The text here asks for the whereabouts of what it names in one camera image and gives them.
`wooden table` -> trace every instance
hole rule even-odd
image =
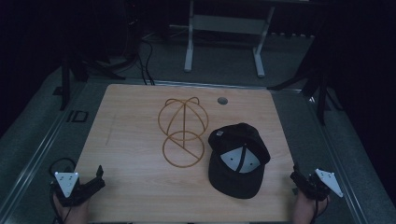
[[[166,100],[191,97],[199,98],[209,119],[201,136],[205,154],[192,167],[177,168],[164,158],[166,135],[158,116]],[[227,98],[228,104],[219,104],[220,97]],[[207,176],[212,151],[207,137],[217,128],[239,122],[259,130],[272,157],[261,190],[248,200],[220,193]],[[200,128],[193,123],[186,126]],[[78,161],[81,181],[92,179],[100,164],[106,186],[92,197],[91,221],[290,220],[293,162],[271,93],[266,90],[110,85]]]

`metal frame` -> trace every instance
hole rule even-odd
[[[189,43],[187,46],[186,61],[184,71],[190,72],[192,69],[193,40],[194,30],[207,30],[229,33],[240,33],[249,35],[260,35],[260,42],[257,47],[253,48],[253,57],[256,64],[257,76],[264,77],[264,68],[262,65],[262,45],[268,33],[271,19],[274,15],[275,7],[270,7],[266,20],[252,20],[241,18],[226,18],[216,16],[194,15],[194,1],[190,0],[190,18],[189,18]]]

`wire hat frame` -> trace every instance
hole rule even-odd
[[[167,121],[164,122],[162,121],[164,111],[169,108],[170,106],[175,106],[176,110],[173,111],[171,118]],[[196,108],[200,109],[201,112],[204,112],[204,118],[202,118],[202,115],[197,112]],[[186,122],[188,121],[189,118],[187,118],[187,111],[190,110],[192,114],[198,118],[199,124],[202,127],[202,130],[199,133],[196,133],[194,131],[189,131],[187,130],[186,127]],[[172,132],[171,127],[173,124],[175,124],[175,120],[177,118],[177,115],[182,113],[182,130]],[[164,107],[161,109],[159,115],[158,115],[158,125],[161,129],[161,131],[167,136],[166,139],[163,141],[163,156],[165,159],[172,164],[173,166],[176,166],[178,168],[187,168],[195,165],[198,163],[202,157],[205,154],[205,144],[204,141],[202,140],[201,136],[205,133],[207,127],[209,124],[209,116],[207,115],[206,110],[200,105],[200,101],[197,97],[191,97],[188,100],[179,100],[179,99],[168,99],[165,102]],[[202,148],[200,149],[199,153],[193,152],[187,147],[187,142],[191,141],[199,141]],[[177,164],[177,162],[172,161],[168,155],[166,154],[166,145],[167,142],[173,142],[178,146],[179,148],[183,149],[185,152],[187,152],[189,155],[193,156],[193,162],[190,162],[189,164]]]

